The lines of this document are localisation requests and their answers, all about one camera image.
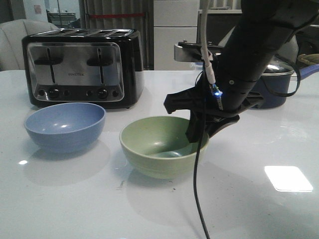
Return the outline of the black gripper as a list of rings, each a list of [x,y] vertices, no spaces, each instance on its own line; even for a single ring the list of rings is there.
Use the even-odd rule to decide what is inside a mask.
[[[185,135],[190,143],[198,142],[206,133],[212,138],[237,123],[240,113],[263,104],[261,94],[252,91],[256,83],[220,72],[215,85],[211,86],[202,75],[194,87],[168,94],[164,107],[168,114],[177,110],[190,111]]]

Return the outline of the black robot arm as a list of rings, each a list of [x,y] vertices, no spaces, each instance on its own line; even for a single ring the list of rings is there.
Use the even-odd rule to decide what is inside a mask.
[[[189,142],[197,142],[239,120],[239,114],[260,105],[262,96],[252,91],[267,65],[297,31],[319,15],[316,0],[244,0],[242,16],[217,61],[215,82],[204,70],[196,85],[167,95],[168,113],[190,110],[186,130]]]

